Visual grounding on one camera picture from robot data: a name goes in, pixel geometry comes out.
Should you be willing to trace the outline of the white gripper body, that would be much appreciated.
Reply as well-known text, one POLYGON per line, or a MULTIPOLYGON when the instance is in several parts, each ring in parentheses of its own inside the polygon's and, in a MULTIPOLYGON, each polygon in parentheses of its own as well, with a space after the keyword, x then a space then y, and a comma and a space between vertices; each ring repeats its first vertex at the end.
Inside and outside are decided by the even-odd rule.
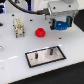
POLYGON ((50 1, 48 9, 51 18, 72 17, 75 11, 73 3, 65 3, 63 1, 50 1))

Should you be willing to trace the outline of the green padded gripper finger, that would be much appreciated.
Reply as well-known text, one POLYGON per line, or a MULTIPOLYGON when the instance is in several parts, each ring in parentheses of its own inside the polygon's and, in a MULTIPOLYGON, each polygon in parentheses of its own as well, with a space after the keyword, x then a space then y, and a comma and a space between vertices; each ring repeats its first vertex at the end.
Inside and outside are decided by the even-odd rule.
POLYGON ((66 17, 66 23, 68 27, 72 27, 72 21, 73 21, 73 18, 71 16, 66 17))
POLYGON ((51 29, 51 30, 54 30, 55 27, 56 27, 56 20, 55 20, 55 19, 52 19, 52 20, 51 20, 50 29, 51 29))

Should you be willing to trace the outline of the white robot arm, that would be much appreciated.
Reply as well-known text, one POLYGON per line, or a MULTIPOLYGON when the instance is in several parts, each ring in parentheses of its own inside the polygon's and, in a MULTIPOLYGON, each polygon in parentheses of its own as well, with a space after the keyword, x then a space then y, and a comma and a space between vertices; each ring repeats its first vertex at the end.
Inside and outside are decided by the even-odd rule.
POLYGON ((78 11, 77 0, 35 0, 34 10, 50 20, 51 30, 66 30, 72 26, 78 11))

